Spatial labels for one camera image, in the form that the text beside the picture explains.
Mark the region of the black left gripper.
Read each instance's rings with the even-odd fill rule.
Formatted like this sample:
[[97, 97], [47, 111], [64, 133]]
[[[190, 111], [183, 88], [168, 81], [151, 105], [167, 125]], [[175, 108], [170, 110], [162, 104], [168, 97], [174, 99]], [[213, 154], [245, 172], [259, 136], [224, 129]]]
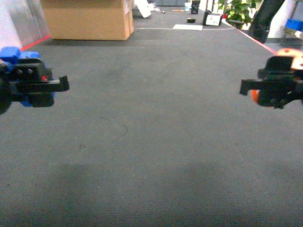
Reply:
[[16, 63], [0, 61], [0, 113], [4, 114], [13, 102], [25, 107], [54, 105], [54, 92], [70, 89], [68, 77], [54, 80], [51, 69], [39, 58], [21, 58]]

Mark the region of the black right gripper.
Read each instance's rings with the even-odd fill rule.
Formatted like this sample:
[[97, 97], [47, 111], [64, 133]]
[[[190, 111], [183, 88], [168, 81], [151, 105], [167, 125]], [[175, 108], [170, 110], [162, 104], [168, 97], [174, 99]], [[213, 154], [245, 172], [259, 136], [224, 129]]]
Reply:
[[302, 66], [293, 66], [294, 56], [274, 56], [265, 68], [258, 70], [259, 79], [242, 79], [240, 94], [247, 96], [257, 90], [257, 104], [283, 109], [294, 100], [303, 99], [303, 90], [295, 90], [298, 80], [303, 79]]

